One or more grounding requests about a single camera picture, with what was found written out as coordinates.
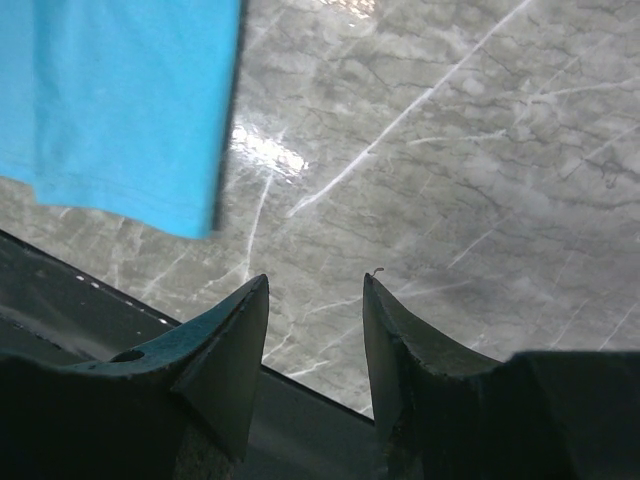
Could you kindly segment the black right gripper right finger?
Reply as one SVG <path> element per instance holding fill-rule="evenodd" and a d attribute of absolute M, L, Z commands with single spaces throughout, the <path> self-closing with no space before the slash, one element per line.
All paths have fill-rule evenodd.
<path fill-rule="evenodd" d="M 364 342 L 392 479 L 635 479 L 639 355 L 525 351 L 499 362 L 420 319 L 372 275 Z"/>

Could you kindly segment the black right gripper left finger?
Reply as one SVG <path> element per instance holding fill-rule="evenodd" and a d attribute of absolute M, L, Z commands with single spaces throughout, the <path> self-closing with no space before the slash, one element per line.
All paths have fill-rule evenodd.
<path fill-rule="evenodd" d="M 1 355 L 5 479 L 228 479 L 247 450 L 269 315 L 254 277 L 107 361 Z"/>

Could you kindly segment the turquoise t shirt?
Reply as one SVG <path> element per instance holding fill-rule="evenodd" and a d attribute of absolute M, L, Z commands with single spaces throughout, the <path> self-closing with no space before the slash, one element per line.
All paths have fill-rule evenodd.
<path fill-rule="evenodd" d="M 215 227 L 243 5 L 5 1 L 1 173 L 44 205 Z"/>

